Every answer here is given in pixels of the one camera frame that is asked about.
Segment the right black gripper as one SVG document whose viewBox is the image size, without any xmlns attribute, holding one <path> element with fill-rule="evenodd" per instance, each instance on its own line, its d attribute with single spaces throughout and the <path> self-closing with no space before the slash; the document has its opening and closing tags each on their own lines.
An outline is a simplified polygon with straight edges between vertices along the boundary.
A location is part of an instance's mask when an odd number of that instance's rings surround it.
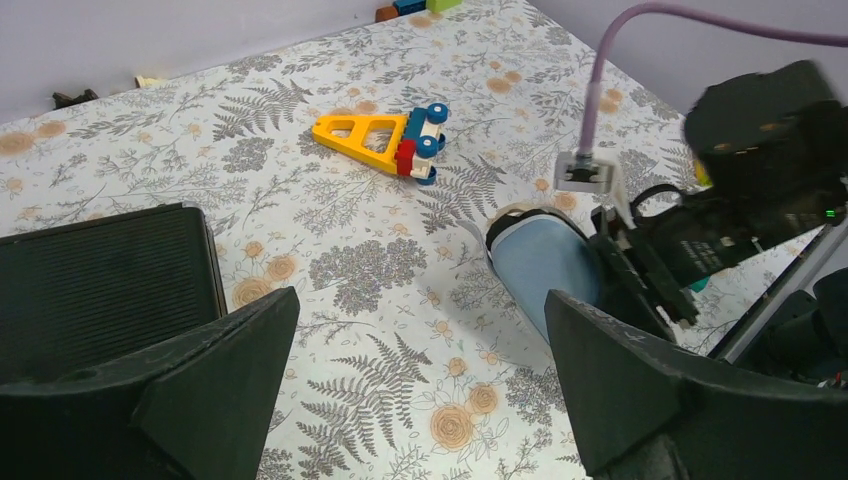
<svg viewBox="0 0 848 480">
<path fill-rule="evenodd" d="M 601 275 L 599 308 L 618 320 L 674 342 L 672 327 L 689 328 L 698 310 L 644 236 L 612 208 L 592 210 L 596 229 L 588 245 Z"/>
</svg>

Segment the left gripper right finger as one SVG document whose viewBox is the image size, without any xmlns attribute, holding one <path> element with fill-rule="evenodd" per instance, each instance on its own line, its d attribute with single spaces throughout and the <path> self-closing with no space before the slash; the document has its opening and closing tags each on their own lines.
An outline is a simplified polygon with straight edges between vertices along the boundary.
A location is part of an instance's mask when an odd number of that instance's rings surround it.
<svg viewBox="0 0 848 480">
<path fill-rule="evenodd" d="M 548 294 L 545 315 L 590 477 L 846 477 L 845 391 L 709 359 L 562 291 Z"/>
</svg>

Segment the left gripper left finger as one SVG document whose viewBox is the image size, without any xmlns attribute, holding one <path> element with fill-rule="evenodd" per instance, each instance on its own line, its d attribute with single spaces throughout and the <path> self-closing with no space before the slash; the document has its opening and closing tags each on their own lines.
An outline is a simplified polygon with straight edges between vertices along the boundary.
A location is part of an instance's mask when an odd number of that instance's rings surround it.
<svg viewBox="0 0 848 480">
<path fill-rule="evenodd" d="M 1 388 L 5 479 L 253 479 L 300 313 L 286 287 L 158 344 Z"/>
</svg>

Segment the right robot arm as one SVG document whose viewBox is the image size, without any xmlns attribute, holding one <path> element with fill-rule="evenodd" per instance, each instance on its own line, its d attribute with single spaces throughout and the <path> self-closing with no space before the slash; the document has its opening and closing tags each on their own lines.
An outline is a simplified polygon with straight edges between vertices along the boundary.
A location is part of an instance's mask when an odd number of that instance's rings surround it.
<svg viewBox="0 0 848 480">
<path fill-rule="evenodd" d="M 847 109 L 812 60 L 708 87 L 683 138 L 709 186 L 658 184 L 622 215 L 597 210 L 589 241 L 598 307 L 666 340 L 697 317 L 692 284 L 847 215 Z"/>
</svg>

